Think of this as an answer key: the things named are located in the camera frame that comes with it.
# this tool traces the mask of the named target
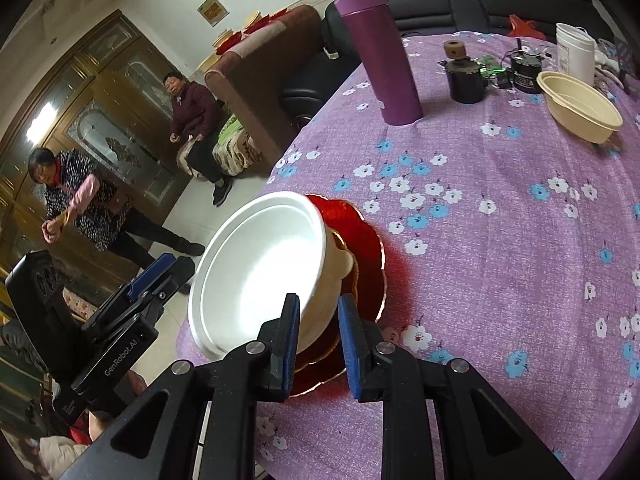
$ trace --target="blue gripper pad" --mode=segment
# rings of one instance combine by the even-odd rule
[[[343,294],[338,298],[338,323],[340,324],[340,339],[342,341],[342,353],[344,354],[344,366],[347,370],[349,389],[353,398],[360,400],[362,393],[362,361],[359,357],[356,340],[364,338],[362,324],[351,294]]]
[[[298,330],[300,328],[300,298],[297,294],[287,294],[286,304],[292,301],[292,319],[289,324],[289,332],[287,333],[284,359],[282,362],[282,382],[284,384],[287,395],[291,393],[293,387],[293,374],[296,366],[296,350],[298,349]]]
[[[130,301],[137,301],[145,290],[148,289],[155,280],[162,276],[175,262],[175,256],[164,253],[151,265],[149,265],[129,286],[127,297]]]

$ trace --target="framed picture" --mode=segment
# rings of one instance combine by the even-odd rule
[[[209,22],[209,25],[217,25],[222,18],[228,15],[229,11],[220,3],[219,0],[205,0],[198,7],[198,12]]]

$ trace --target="tablecloth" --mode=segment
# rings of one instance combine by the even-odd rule
[[[515,47],[453,36],[472,57]],[[422,359],[467,359],[575,478],[596,479],[640,413],[639,106],[611,88],[624,125],[596,147],[543,95],[493,88],[459,104],[436,63],[450,38],[404,40],[424,118],[383,123],[361,66],[263,193],[355,204],[385,246],[385,338]],[[188,323],[178,355],[204,361]],[[380,477],[382,404],[354,402],[344,377],[259,415],[257,457],[276,480]]]

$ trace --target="maroon jacket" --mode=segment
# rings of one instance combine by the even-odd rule
[[[222,110],[206,86],[187,82],[179,97],[171,98],[174,118],[171,133],[177,135],[210,135],[222,118]]]

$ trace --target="purple water bottle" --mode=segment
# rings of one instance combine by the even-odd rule
[[[389,0],[335,0],[347,25],[386,124],[411,124],[422,117],[414,75]]]

